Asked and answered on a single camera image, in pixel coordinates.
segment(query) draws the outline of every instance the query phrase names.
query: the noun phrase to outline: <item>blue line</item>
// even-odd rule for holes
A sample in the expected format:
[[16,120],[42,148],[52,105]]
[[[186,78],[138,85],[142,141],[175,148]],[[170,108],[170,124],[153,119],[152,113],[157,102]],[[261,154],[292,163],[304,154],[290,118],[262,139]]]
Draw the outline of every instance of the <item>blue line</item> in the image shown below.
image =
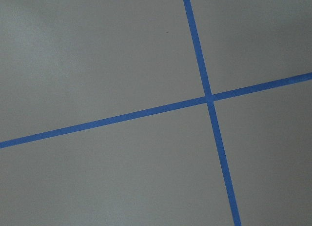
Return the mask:
[[241,226],[237,202],[236,202],[236,198],[234,194],[234,189],[233,189],[233,184],[232,184],[232,180],[230,176],[228,162],[227,162],[226,155],[225,155],[220,127],[219,127],[219,123],[218,123],[218,119],[217,119],[217,115],[215,111],[215,105],[214,105],[214,101],[212,100],[213,97],[212,97],[211,88],[209,85],[209,79],[208,79],[208,74],[206,71],[205,61],[204,61],[201,46],[200,46],[200,41],[199,41],[199,36],[198,36],[197,28],[196,28],[191,1],[183,0],[183,2],[185,6],[186,16],[189,22],[189,27],[190,27],[194,50],[195,50],[195,54],[197,58],[197,64],[198,64],[198,68],[200,72],[200,77],[201,77],[201,81],[204,87],[206,103],[207,103],[207,107],[209,111],[209,116],[210,116],[210,120],[211,120],[211,124],[213,128],[213,132],[214,132],[215,144],[216,144],[218,155],[219,155],[223,179],[224,179],[226,191],[228,194],[228,199],[230,203],[234,225]]
[[312,80],[312,72],[303,74],[303,75],[281,79],[281,80],[271,81],[267,83],[260,83],[260,84],[256,84],[253,86],[234,89],[234,90],[226,91],[223,93],[216,93],[216,94],[213,94],[213,100],[218,101],[218,100],[222,100],[226,98],[237,97],[237,96],[241,96],[241,95],[245,95],[249,93],[259,92],[259,91],[263,91],[263,90],[270,89],[270,88],[281,87],[281,86],[285,86],[288,84],[293,84],[293,83],[298,83],[298,82],[303,82],[303,81],[308,81],[308,80]]
[[145,117],[145,116],[155,115],[155,114],[159,114],[159,113],[163,113],[163,112],[167,112],[167,111],[182,109],[182,108],[186,108],[189,106],[194,106],[194,105],[199,105],[199,104],[204,104],[204,103],[206,103],[206,99],[205,99],[205,97],[201,97],[201,98],[195,98],[195,99],[186,100],[186,101],[182,101],[182,102],[178,102],[178,103],[158,106],[158,107],[154,107],[154,108],[150,108],[150,109],[146,109],[146,110],[132,112],[129,114],[114,116],[114,117],[110,117],[110,118],[106,118],[106,119],[102,119],[102,120],[97,120],[97,121],[88,122],[88,123],[82,123],[82,124],[78,124],[78,125],[74,125],[74,126],[70,126],[70,127],[64,127],[64,128],[60,128],[60,129],[56,129],[56,130],[52,130],[52,131],[48,131],[48,132],[42,132],[42,133],[38,133],[38,134],[26,136],[26,137],[21,137],[21,138],[12,139],[9,141],[4,141],[4,142],[0,143],[0,148],[5,148],[5,147],[14,146],[14,145],[23,144],[23,143],[28,143],[28,142],[33,142],[33,141],[38,141],[38,140],[42,140],[42,139],[46,139],[46,138],[50,138],[50,137],[55,137],[55,136],[60,136],[60,135],[68,134],[68,133],[83,131],[86,129],[105,126],[105,125],[109,125],[109,124],[113,124],[113,123],[119,123],[119,122],[123,122],[123,121],[127,121],[127,120],[138,119],[138,118]]

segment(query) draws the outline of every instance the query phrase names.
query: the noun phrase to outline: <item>blue tape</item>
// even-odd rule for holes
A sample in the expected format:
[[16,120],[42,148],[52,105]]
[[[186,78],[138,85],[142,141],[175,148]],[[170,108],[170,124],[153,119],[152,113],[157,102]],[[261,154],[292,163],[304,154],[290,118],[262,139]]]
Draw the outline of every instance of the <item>blue tape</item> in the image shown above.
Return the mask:
[[211,120],[211,124],[213,128],[213,132],[214,132],[215,144],[216,144],[218,155],[219,155],[223,179],[224,179],[226,191],[228,194],[228,199],[230,203],[234,225],[241,226],[241,221],[240,221],[238,207],[237,207],[236,198],[234,194],[233,184],[232,184],[232,180],[230,176],[228,162],[227,162],[226,155],[225,155],[222,136],[221,136],[220,127],[219,127],[219,123],[218,123],[218,119],[217,119],[217,115],[215,111],[215,105],[213,102],[213,97],[211,93],[211,88],[209,84],[209,78],[208,78],[208,74],[207,74],[207,70],[205,66],[205,61],[204,61],[203,53],[202,53],[201,46],[200,46],[200,41],[199,41],[199,36],[198,36],[197,28],[196,28],[191,1],[183,0],[183,2],[184,2],[186,16],[187,16],[189,27],[190,27],[192,40],[193,40],[193,45],[194,45],[197,64],[198,64],[198,68],[200,72],[200,77],[201,77],[201,81],[204,87],[206,103],[207,103],[207,107],[209,111],[209,116],[210,116],[210,120]]
[[241,95],[245,95],[249,93],[259,92],[259,91],[263,91],[263,90],[270,89],[270,88],[281,87],[281,86],[285,86],[288,84],[293,84],[293,83],[298,83],[298,82],[303,82],[303,81],[308,81],[308,80],[312,80],[312,72],[303,74],[303,75],[281,79],[281,80],[271,81],[267,83],[260,83],[260,84],[253,85],[253,86],[234,89],[234,90],[226,91],[223,93],[213,94],[213,100],[218,101],[218,100],[222,100],[226,98],[237,97],[237,96],[241,96]]
[[88,122],[88,123],[82,123],[70,127],[64,127],[48,132],[42,132],[26,137],[21,137],[21,138],[16,138],[12,139],[9,141],[1,142],[0,143],[0,148],[5,148],[13,145],[18,145],[18,144],[23,144],[23,143],[28,143],[28,142],[33,142],[33,141],[38,141],[50,137],[55,137],[55,136],[60,136],[68,133],[73,133],[73,132],[78,132],[78,131],[83,131],[86,129],[91,129],[95,127],[100,127],[100,126],[105,126],[113,123],[119,123],[127,120],[133,120],[133,119],[138,119],[141,117],[145,116],[150,116],[150,115],[155,115],[163,112],[168,112],[172,110],[178,110],[182,108],[186,108],[189,106],[194,106],[194,105],[199,105],[199,104],[204,104],[206,103],[205,97],[201,98],[195,98],[191,100],[186,100],[178,103],[173,103],[173,104],[168,104],[168,105],[163,105],[163,106],[158,106],[146,110],[141,110],[137,112],[132,112],[129,114],[124,114],[124,115],[119,115],[119,116],[114,116],[102,120],[97,120],[93,122]]

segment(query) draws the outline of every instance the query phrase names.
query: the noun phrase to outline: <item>floor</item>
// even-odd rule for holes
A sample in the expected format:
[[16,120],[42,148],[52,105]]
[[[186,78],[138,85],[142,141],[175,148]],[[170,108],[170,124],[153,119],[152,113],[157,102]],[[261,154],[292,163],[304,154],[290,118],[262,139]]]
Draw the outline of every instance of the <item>floor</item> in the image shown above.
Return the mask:
[[0,225],[312,225],[312,0],[0,0]]

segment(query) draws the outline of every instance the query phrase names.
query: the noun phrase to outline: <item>vertical blue line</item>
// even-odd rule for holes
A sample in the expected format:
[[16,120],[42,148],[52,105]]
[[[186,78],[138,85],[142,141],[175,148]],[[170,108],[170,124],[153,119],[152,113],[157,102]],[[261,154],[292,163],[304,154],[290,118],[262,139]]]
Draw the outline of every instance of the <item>vertical blue line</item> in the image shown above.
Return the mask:
[[228,194],[228,199],[230,203],[230,208],[232,212],[232,217],[235,226],[241,226],[241,221],[239,217],[237,202],[234,194],[233,184],[230,176],[229,166],[225,155],[224,145],[222,141],[222,136],[220,132],[220,127],[218,123],[218,118],[215,111],[215,105],[212,97],[212,92],[209,84],[208,74],[205,66],[205,61],[203,57],[203,53],[200,46],[199,36],[196,28],[196,23],[194,19],[194,14],[192,10],[192,5],[190,0],[183,0],[184,7],[186,11],[186,16],[188,19],[190,32],[193,40],[194,50],[196,54],[197,64],[200,72],[201,82],[203,84],[206,103],[209,111],[209,116],[214,132],[215,144],[217,147],[219,160],[221,164],[223,179],[225,183],[225,188]]

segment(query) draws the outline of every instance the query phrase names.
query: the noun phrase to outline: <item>gray floor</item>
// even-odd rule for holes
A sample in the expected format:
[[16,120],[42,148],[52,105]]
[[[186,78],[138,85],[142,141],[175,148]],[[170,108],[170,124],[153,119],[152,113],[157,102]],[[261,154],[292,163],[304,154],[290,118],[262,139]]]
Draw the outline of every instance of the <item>gray floor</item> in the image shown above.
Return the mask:
[[[191,0],[213,93],[311,72],[312,0]],[[204,96],[183,0],[0,0],[0,142]],[[312,81],[217,101],[244,226],[312,225]],[[207,106],[0,150],[0,225],[231,226]]]

